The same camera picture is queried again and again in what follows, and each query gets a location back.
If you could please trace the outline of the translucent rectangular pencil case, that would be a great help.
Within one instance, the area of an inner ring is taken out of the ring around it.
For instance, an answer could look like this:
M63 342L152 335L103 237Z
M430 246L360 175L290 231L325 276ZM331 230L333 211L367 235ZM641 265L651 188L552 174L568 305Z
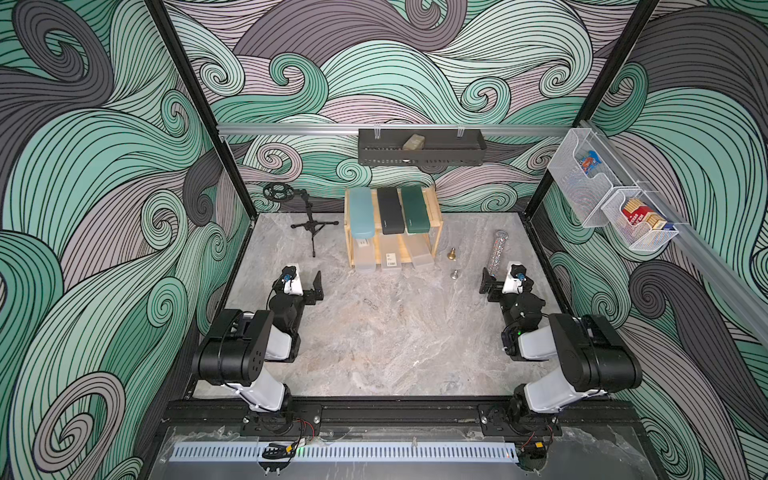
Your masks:
M434 265L427 234L405 235L404 242L415 269L424 269Z

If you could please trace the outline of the light blue pencil case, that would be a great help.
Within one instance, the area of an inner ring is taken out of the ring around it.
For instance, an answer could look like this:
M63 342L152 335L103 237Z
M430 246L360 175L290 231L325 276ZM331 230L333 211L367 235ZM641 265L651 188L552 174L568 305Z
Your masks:
M364 240L375 235L373 199L368 187L349 190L348 213L350 231L354 239Z

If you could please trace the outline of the translucent case with barcode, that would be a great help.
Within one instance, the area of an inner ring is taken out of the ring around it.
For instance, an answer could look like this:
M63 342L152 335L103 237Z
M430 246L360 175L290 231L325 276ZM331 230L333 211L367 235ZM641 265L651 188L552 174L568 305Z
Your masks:
M380 237L380 259L383 271L396 270L402 267L399 234Z

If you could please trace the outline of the dark green pencil case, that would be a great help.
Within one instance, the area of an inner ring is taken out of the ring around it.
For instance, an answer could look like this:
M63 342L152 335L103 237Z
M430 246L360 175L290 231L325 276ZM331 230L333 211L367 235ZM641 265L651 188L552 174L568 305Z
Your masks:
M425 234L431 223L422 188L404 186L400 189L405 226L409 234Z

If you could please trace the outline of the black pencil case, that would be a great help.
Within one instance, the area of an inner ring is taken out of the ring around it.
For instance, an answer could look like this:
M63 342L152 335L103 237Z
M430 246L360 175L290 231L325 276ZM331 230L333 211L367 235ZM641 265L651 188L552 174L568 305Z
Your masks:
M399 235L405 231L402 206L398 191L394 187L377 190L379 214L384 235Z

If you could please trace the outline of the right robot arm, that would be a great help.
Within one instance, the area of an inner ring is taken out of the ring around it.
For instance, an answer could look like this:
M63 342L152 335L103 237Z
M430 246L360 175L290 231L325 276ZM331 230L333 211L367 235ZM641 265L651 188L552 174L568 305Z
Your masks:
M533 286L522 264L511 263L504 280L482 269L479 293L500 306L504 353L514 361L558 361L547 375L516 387L512 418L553 415L578 401L640 386L640 362L604 316L546 314L546 301Z

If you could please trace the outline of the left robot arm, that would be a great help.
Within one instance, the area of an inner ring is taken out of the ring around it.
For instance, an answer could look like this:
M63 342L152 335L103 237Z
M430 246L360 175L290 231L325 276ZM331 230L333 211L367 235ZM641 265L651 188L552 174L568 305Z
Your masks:
M272 284L264 309L221 310L193 357L193 373L212 386L230 389L252 411L285 410L291 398L290 389L276 380L264 364L296 360L303 313L323 299L321 272L305 289L299 268L285 266Z

